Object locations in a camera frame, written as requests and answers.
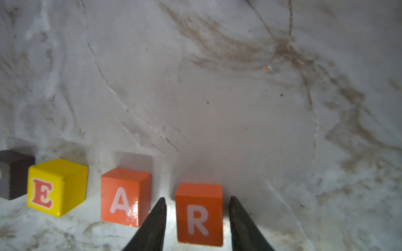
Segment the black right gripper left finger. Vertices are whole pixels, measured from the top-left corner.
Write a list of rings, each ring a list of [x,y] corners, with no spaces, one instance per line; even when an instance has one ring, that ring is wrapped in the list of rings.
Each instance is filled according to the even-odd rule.
[[[123,251],[162,251],[167,207],[161,197]]]

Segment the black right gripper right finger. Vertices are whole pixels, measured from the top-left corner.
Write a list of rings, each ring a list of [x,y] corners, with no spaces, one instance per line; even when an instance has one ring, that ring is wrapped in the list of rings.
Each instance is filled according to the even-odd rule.
[[[230,198],[229,219],[233,251],[275,251],[235,196]]]

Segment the red R block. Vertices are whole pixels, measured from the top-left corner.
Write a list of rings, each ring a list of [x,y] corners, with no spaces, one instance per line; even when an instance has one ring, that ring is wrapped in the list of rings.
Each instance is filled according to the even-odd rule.
[[[175,194],[175,205],[180,243],[223,246],[221,185],[181,184]]]

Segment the orange A block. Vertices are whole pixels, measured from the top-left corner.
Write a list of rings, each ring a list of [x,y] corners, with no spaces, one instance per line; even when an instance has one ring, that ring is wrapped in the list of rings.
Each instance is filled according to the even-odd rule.
[[[101,219],[140,227],[150,212],[151,174],[114,168],[101,177]]]

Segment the yellow E block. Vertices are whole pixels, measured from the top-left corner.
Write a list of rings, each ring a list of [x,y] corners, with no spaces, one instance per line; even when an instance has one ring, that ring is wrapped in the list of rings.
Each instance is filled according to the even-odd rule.
[[[28,170],[27,206],[61,217],[86,199],[89,168],[56,159]]]

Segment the black P block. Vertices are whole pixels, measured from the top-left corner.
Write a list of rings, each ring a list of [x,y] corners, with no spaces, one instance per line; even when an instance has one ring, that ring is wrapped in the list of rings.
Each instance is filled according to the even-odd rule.
[[[34,156],[1,150],[1,198],[14,200],[27,193],[28,170],[35,162]]]

